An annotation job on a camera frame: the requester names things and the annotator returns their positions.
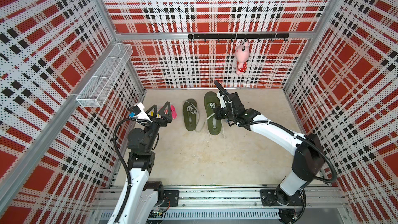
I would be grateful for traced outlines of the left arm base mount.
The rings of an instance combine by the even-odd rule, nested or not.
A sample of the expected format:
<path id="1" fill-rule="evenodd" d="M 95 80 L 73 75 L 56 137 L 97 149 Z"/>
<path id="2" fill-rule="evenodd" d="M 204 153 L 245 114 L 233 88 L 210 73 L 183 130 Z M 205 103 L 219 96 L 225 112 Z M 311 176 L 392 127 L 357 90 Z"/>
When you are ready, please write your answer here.
<path id="1" fill-rule="evenodd" d="M 158 200 L 155 207 L 177 207 L 179 194 L 179 190 L 165 190 L 164 195 Z"/>

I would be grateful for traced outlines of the green shoe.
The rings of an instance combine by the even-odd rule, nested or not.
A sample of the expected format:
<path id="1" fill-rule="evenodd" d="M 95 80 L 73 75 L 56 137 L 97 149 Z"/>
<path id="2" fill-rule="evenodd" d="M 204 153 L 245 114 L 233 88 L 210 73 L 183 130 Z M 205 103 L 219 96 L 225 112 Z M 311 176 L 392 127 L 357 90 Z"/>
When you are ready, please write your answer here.
<path id="1" fill-rule="evenodd" d="M 194 131 L 197 127 L 197 118 L 198 118 L 198 105 L 195 99 L 187 99 L 185 100 L 183 107 L 183 119 L 185 128 L 188 131 Z"/>
<path id="2" fill-rule="evenodd" d="M 204 105 L 206 110 L 206 122 L 207 128 L 211 135 L 218 135 L 222 129 L 221 120 L 216 119 L 216 114 L 214 110 L 216 107 L 220 106 L 219 98 L 214 92 L 206 92 L 204 96 Z"/>

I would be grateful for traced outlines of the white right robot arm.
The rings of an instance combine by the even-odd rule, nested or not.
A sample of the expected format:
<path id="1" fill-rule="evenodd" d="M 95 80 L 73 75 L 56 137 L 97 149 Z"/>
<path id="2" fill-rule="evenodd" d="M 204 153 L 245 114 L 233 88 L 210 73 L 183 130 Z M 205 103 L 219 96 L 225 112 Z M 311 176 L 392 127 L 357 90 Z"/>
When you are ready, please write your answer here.
<path id="1" fill-rule="evenodd" d="M 216 119 L 226 119 L 229 125 L 235 124 L 260 134 L 293 155 L 290 173 L 276 188 L 278 197 L 290 198 L 313 180 L 324 183 L 337 180 L 336 168 L 325 155 L 316 135 L 294 132 L 252 108 L 246 109 L 237 93 L 220 90 L 216 96 L 219 100 L 213 107 Z"/>

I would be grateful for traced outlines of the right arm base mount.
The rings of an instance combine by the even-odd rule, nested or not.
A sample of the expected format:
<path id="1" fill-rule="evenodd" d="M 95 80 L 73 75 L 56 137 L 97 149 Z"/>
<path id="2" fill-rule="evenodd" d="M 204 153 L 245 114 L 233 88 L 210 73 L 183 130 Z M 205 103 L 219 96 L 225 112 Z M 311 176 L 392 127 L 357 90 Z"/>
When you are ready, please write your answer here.
<path id="1" fill-rule="evenodd" d="M 260 190 L 260 200 L 263 206 L 303 206 L 304 197 L 298 190 L 294 195 L 288 196 L 279 188 Z"/>

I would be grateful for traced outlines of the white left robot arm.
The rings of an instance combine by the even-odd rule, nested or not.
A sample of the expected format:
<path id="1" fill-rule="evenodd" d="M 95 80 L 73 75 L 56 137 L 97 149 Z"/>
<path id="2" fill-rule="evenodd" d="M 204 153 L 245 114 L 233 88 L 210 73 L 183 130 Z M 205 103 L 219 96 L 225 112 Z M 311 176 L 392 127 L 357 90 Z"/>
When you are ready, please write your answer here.
<path id="1" fill-rule="evenodd" d="M 131 108 L 128 117 L 116 125 L 113 146 L 126 173 L 126 180 L 108 221 L 110 224 L 145 224 L 152 209 L 164 201 L 162 182 L 150 182 L 149 177 L 154 167 L 154 149 L 159 142 L 159 129 L 166 127 L 172 120 L 170 102 L 160 109 L 153 105 L 149 110 L 142 103 L 137 103 Z M 129 121 L 142 125 L 142 128 L 134 128 L 128 134 L 129 157 L 125 161 L 118 147 L 118 132 Z"/>

